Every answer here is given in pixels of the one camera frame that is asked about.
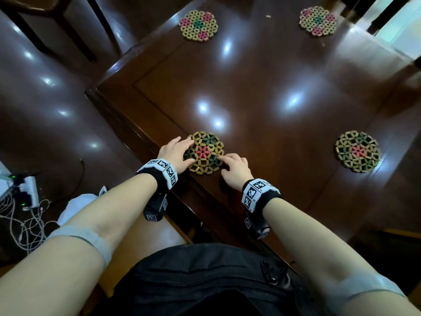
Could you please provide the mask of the grey armband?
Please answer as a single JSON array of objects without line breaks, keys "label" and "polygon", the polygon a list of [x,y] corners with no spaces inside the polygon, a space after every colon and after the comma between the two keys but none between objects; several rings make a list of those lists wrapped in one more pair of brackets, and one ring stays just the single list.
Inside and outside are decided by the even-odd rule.
[{"label": "grey armband", "polygon": [[368,292],[392,292],[407,299],[397,284],[387,277],[368,271],[359,271],[341,282],[331,282],[326,293],[326,307],[332,315],[338,315],[345,303]]},{"label": "grey armband", "polygon": [[99,234],[88,228],[73,225],[63,225],[53,231],[47,240],[59,236],[68,236],[82,239],[86,243],[90,244],[102,256],[104,261],[104,268],[108,266],[112,259],[112,250],[109,244],[103,238],[101,238]]}]

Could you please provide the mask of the left marker wristband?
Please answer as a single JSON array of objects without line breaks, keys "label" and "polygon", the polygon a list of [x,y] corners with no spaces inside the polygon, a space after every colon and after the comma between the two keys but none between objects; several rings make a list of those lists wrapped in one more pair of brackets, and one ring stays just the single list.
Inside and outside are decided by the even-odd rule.
[{"label": "left marker wristband", "polygon": [[152,159],[144,164],[136,175],[150,174],[157,181],[158,191],[168,192],[178,181],[178,174],[174,166],[163,158]]}]

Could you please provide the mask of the pink and green bamboo trivet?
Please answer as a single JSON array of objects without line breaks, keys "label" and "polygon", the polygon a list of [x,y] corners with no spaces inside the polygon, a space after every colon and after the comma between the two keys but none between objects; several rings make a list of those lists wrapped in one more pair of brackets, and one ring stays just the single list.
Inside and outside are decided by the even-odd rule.
[{"label": "pink and green bamboo trivet", "polygon": [[178,26],[184,38],[195,42],[207,42],[218,32],[215,16],[202,10],[189,11]]},{"label": "pink and green bamboo trivet", "polygon": [[336,31],[336,16],[322,6],[308,7],[300,12],[298,24],[312,36],[329,36]]}]

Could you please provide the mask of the person's right hand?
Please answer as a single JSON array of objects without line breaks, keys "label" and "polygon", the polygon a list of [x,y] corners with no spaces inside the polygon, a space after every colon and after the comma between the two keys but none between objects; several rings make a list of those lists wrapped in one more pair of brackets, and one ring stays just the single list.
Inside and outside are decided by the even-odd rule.
[{"label": "person's right hand", "polygon": [[231,188],[241,192],[245,183],[254,179],[246,158],[242,158],[236,153],[229,153],[219,155],[218,160],[222,161],[231,172],[231,180],[225,181]]}]

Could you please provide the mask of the person's left forearm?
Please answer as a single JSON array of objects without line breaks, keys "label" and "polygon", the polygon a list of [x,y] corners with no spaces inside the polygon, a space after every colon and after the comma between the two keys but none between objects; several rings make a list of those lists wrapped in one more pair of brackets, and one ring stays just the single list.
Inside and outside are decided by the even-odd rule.
[{"label": "person's left forearm", "polygon": [[[75,215],[68,225],[121,243],[157,189],[150,174],[114,187]],[[105,270],[103,256],[86,241],[57,236],[0,278],[0,316],[77,316]]]}]

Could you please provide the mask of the white cloth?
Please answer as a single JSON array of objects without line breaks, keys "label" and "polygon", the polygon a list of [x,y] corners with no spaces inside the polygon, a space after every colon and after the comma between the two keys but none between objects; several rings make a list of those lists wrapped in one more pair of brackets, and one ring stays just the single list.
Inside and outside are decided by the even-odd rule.
[{"label": "white cloth", "polygon": [[62,226],[66,224],[72,217],[74,217],[78,212],[80,212],[84,207],[98,199],[104,193],[108,191],[106,186],[103,186],[98,195],[94,194],[81,194],[73,199],[71,199],[65,210],[60,214],[57,225]]}]

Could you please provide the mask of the white power strip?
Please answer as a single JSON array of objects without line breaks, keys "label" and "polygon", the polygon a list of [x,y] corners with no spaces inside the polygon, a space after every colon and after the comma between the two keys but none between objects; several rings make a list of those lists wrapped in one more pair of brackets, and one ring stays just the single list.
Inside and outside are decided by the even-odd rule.
[{"label": "white power strip", "polygon": [[40,205],[35,176],[26,176],[17,184],[16,201],[22,208],[38,208]]}]

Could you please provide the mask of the marker wristband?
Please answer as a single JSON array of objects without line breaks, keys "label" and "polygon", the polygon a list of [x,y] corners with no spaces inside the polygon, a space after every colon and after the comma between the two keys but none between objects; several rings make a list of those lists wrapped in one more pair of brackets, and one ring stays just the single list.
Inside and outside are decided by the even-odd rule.
[{"label": "marker wristband", "polygon": [[250,212],[261,211],[273,198],[281,198],[280,191],[263,179],[253,179],[245,182],[242,188],[242,204]]},{"label": "marker wristband", "polygon": [[163,158],[152,159],[144,164],[136,175],[150,174],[157,181],[158,191],[168,192],[178,181],[178,174],[174,166]]}]

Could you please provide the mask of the left grey armband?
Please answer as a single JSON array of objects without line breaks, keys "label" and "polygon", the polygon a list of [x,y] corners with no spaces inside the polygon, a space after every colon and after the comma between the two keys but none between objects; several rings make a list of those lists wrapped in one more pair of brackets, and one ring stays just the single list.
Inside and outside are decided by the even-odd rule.
[{"label": "left grey armband", "polygon": [[112,259],[112,250],[109,244],[103,238],[101,238],[99,234],[88,228],[73,225],[63,225],[53,231],[47,240],[59,236],[68,236],[82,239],[86,243],[90,244],[102,256],[104,261],[104,268],[108,266]]}]

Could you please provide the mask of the person's right forearm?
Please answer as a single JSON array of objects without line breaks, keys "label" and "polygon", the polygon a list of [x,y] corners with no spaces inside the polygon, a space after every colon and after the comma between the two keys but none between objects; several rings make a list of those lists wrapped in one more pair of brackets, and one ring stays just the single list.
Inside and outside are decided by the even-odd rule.
[{"label": "person's right forearm", "polygon": [[[345,279],[376,270],[346,242],[317,220],[281,198],[263,209],[268,225],[291,253],[322,297]],[[366,292],[351,298],[340,316],[421,316],[408,299],[389,291]]]}]

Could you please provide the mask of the green and red bamboo trivet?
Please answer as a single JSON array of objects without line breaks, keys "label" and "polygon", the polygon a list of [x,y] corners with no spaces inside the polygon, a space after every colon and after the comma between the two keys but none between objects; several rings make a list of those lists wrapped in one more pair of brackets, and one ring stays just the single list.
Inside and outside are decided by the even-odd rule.
[{"label": "green and red bamboo trivet", "polygon": [[184,152],[183,160],[193,159],[194,163],[188,170],[198,175],[217,172],[222,161],[219,156],[224,156],[224,143],[213,132],[198,131],[188,136],[193,144]]},{"label": "green and red bamboo trivet", "polygon": [[335,142],[335,152],[342,165],[355,173],[372,172],[380,163],[378,142],[362,131],[347,131]]}]

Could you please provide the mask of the person's left hand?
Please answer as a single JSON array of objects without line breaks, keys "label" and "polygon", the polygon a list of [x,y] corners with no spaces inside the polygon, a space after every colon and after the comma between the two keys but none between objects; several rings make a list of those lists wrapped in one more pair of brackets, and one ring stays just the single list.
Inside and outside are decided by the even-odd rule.
[{"label": "person's left hand", "polygon": [[186,138],[180,141],[180,145],[178,148],[174,149],[167,149],[166,145],[162,146],[159,153],[158,158],[163,158],[166,161],[170,162],[177,174],[181,174],[182,172],[182,160],[184,160],[184,153],[194,144],[194,140],[191,138]]}]

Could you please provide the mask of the right grey armband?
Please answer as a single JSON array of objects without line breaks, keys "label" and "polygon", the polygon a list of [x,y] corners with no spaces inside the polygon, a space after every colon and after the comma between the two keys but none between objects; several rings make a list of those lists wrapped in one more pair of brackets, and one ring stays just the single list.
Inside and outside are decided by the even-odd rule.
[{"label": "right grey armband", "polygon": [[407,299],[397,284],[387,277],[368,271],[359,271],[341,282],[331,282],[326,293],[326,307],[332,315],[338,315],[345,303],[368,292],[392,292]]}]

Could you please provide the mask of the right marker wristband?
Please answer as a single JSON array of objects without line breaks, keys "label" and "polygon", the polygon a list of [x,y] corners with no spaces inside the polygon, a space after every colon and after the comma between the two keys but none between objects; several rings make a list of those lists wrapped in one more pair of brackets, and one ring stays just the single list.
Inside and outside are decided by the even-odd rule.
[{"label": "right marker wristband", "polygon": [[250,212],[261,211],[273,198],[281,198],[280,191],[263,179],[253,179],[245,182],[242,188],[242,204]]}]

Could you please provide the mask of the black zippered bag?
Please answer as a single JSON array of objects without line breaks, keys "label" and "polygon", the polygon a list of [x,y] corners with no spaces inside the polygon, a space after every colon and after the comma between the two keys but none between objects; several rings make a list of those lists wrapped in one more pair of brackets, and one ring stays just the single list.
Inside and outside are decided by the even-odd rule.
[{"label": "black zippered bag", "polygon": [[135,264],[91,316],[322,316],[287,265],[230,245],[186,244]]}]

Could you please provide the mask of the dark wooden chair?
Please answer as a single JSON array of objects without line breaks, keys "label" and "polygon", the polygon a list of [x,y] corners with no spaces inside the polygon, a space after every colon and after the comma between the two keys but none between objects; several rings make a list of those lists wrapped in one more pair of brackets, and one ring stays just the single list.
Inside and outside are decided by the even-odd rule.
[{"label": "dark wooden chair", "polygon": [[96,60],[95,54],[65,18],[65,11],[71,2],[72,0],[0,0],[0,11],[8,16],[40,52],[49,55],[53,54],[52,50],[37,36],[21,14],[54,20],[81,53],[93,62]]}]

